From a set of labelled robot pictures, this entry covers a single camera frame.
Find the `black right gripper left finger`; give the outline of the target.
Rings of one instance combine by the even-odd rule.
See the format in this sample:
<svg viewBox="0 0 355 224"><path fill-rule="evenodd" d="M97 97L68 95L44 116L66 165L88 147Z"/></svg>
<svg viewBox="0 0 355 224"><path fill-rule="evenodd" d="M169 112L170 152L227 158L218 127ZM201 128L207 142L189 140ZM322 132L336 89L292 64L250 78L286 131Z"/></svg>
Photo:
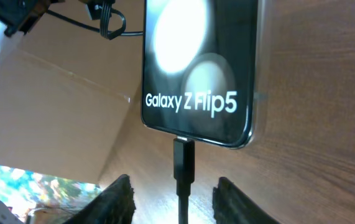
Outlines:
<svg viewBox="0 0 355 224"><path fill-rule="evenodd" d="M64 224L131 224L136 205L130 177L120 175Z"/></svg>

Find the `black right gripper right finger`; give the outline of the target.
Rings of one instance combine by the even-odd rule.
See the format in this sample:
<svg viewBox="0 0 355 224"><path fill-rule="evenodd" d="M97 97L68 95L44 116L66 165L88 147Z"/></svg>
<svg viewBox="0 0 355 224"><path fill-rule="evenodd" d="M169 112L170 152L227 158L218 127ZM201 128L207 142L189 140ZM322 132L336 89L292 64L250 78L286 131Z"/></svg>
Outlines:
<svg viewBox="0 0 355 224"><path fill-rule="evenodd" d="M226 177L213 188L212 206L217 224L278 224Z"/></svg>

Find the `black Galaxy smartphone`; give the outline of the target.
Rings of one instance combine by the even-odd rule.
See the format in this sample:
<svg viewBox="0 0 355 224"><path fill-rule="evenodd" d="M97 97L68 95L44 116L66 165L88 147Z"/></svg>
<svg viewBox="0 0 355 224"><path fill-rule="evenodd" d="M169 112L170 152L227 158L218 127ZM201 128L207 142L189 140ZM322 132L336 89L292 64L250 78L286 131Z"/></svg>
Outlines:
<svg viewBox="0 0 355 224"><path fill-rule="evenodd" d="M252 135L256 0L145 2L141 120L227 148Z"/></svg>

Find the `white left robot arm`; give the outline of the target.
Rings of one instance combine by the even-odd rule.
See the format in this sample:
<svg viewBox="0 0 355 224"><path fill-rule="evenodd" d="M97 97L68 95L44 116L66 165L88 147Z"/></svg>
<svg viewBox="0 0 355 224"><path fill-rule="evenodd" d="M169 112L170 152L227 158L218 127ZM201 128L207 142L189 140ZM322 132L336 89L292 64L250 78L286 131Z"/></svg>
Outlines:
<svg viewBox="0 0 355 224"><path fill-rule="evenodd" d="M63 0L0 0L0 62L30 32L51 4Z"/></svg>

